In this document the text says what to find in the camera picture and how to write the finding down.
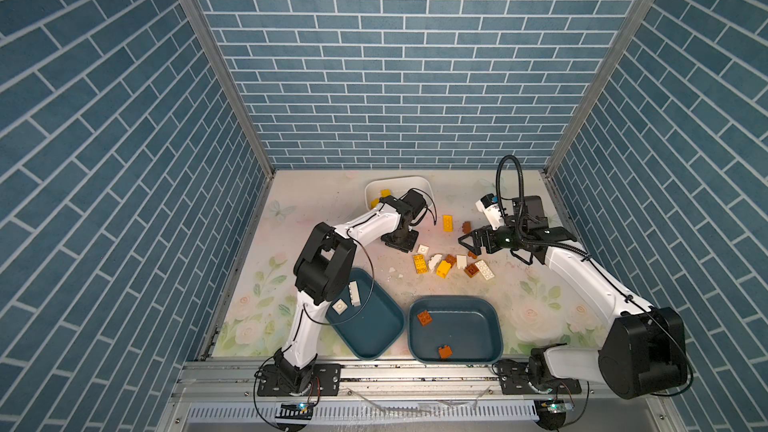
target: yellow lego brick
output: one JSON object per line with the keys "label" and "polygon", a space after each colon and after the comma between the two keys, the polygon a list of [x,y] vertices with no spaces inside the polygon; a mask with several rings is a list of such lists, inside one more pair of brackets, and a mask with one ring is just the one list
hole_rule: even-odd
{"label": "yellow lego brick", "polygon": [[415,254],[413,256],[413,265],[416,267],[417,274],[426,274],[429,272],[427,270],[427,263],[424,261],[424,256],[421,254]]}
{"label": "yellow lego brick", "polygon": [[446,261],[442,261],[440,262],[440,265],[437,266],[437,271],[435,273],[442,278],[446,278],[449,270],[451,270],[451,264]]}

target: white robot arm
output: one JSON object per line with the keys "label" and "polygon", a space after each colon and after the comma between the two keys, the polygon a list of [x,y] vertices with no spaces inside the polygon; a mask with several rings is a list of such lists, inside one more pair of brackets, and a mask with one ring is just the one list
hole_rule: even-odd
{"label": "white robot arm", "polygon": [[[382,235],[394,232],[401,215],[389,204],[379,203],[361,216],[333,226],[333,231],[341,238],[352,239],[363,247]],[[315,299],[307,290],[298,292],[296,297],[296,312],[293,315],[293,325],[288,334],[288,341],[283,345],[283,356],[294,367],[302,369],[317,356],[317,338],[321,325],[331,302],[323,300],[315,304]],[[306,314],[311,320],[303,320]]]}
{"label": "white robot arm", "polygon": [[[508,159],[517,167],[521,195],[512,200],[511,215],[497,200],[499,177]],[[531,383],[589,380],[606,383],[626,399],[684,384],[689,362],[683,321],[677,312],[656,308],[637,296],[597,264],[569,231],[550,228],[541,198],[523,195],[522,168],[514,156],[500,161],[496,177],[496,195],[487,194],[476,203],[489,225],[462,236],[459,244],[476,255],[482,248],[491,254],[508,248],[525,264],[536,258],[570,284],[609,330],[600,350],[562,344],[533,349],[528,366]],[[530,252],[531,256],[526,259],[515,251]]]}
{"label": "white robot arm", "polygon": [[302,394],[312,379],[317,339],[328,307],[349,283],[356,245],[380,238],[386,245],[410,252],[418,232],[413,226],[426,214],[426,200],[416,190],[403,197],[381,197],[372,210],[338,226],[324,222],[312,230],[293,267],[296,312],[288,340],[275,352],[278,385],[289,394]]}

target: floral tablecloth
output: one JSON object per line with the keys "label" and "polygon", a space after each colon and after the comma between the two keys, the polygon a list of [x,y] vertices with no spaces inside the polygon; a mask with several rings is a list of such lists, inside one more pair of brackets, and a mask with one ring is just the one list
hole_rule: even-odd
{"label": "floral tablecloth", "polygon": [[[475,202],[494,192],[494,171],[279,171],[254,235],[232,303],[214,349],[215,357],[266,357],[283,345],[293,321],[296,289],[293,264],[312,228],[319,222],[344,223],[364,213],[363,189],[381,178],[427,178],[434,192],[438,223],[427,218],[416,227],[418,243],[433,254],[466,254],[457,243],[461,224],[485,225]],[[517,196],[513,172],[505,172],[503,196]],[[539,172],[525,171],[525,195],[541,196],[550,226],[560,224]],[[453,216],[454,232],[444,232],[442,215]],[[505,354],[528,354],[532,347],[567,342],[597,348],[607,331],[576,292],[549,268],[534,261],[525,265],[509,252],[483,254],[495,277],[452,269],[446,278],[417,274],[411,254],[380,241],[366,246],[376,268],[376,281],[403,311],[424,295],[475,295],[489,301],[502,326]],[[370,272],[358,251],[355,266]],[[407,334],[387,350],[385,358],[410,358]],[[323,358],[354,358],[332,327],[320,334]]]}

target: lego brick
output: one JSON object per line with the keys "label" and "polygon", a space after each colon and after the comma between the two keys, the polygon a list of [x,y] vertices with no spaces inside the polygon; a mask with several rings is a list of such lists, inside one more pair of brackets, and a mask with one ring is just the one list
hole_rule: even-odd
{"label": "lego brick", "polygon": [[335,310],[337,314],[341,315],[341,313],[346,310],[346,302],[341,299],[337,300],[333,305],[333,310]]}
{"label": "lego brick", "polygon": [[432,322],[432,316],[427,311],[419,312],[417,317],[418,321],[422,323],[422,326]]}
{"label": "lego brick", "polygon": [[442,260],[442,254],[434,254],[432,258],[429,259],[429,264],[428,264],[429,271],[434,272],[435,269],[437,268],[437,264],[439,264],[441,260]]}
{"label": "lego brick", "polygon": [[438,348],[437,352],[440,354],[441,359],[447,359],[453,355],[453,350],[451,350],[450,345],[444,345]]}
{"label": "lego brick", "polygon": [[350,300],[355,307],[360,306],[360,293],[357,290],[357,282],[355,281],[350,282]]}
{"label": "lego brick", "polygon": [[414,255],[413,265],[414,267],[416,267],[417,274],[426,274],[428,272],[427,264],[426,262],[424,262],[424,255],[421,255],[421,254]]}
{"label": "lego brick", "polygon": [[475,277],[475,275],[480,272],[480,269],[477,265],[470,264],[464,267],[464,272],[466,272],[469,277]]}
{"label": "lego brick", "polygon": [[484,260],[478,260],[472,265],[477,266],[477,268],[479,269],[480,273],[485,278],[485,280],[491,280],[492,278],[495,277],[493,272],[491,272],[491,268],[488,266],[488,264],[485,263]]}
{"label": "lego brick", "polygon": [[446,278],[450,270],[451,270],[450,262],[442,261],[440,262],[440,265],[437,267],[437,270],[435,271],[435,273],[442,278]]}

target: brick wallpaper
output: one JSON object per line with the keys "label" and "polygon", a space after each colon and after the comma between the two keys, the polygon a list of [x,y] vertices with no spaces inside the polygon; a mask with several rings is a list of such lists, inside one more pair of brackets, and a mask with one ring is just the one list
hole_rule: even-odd
{"label": "brick wallpaper", "polygon": [[556,175],[590,250],[685,320],[690,430],[768,430],[767,21],[656,0]]}
{"label": "brick wallpaper", "polygon": [[200,0],[277,168],[541,168],[632,0]]}
{"label": "brick wallpaper", "polygon": [[0,0],[0,430],[145,430],[263,181],[177,0]]}

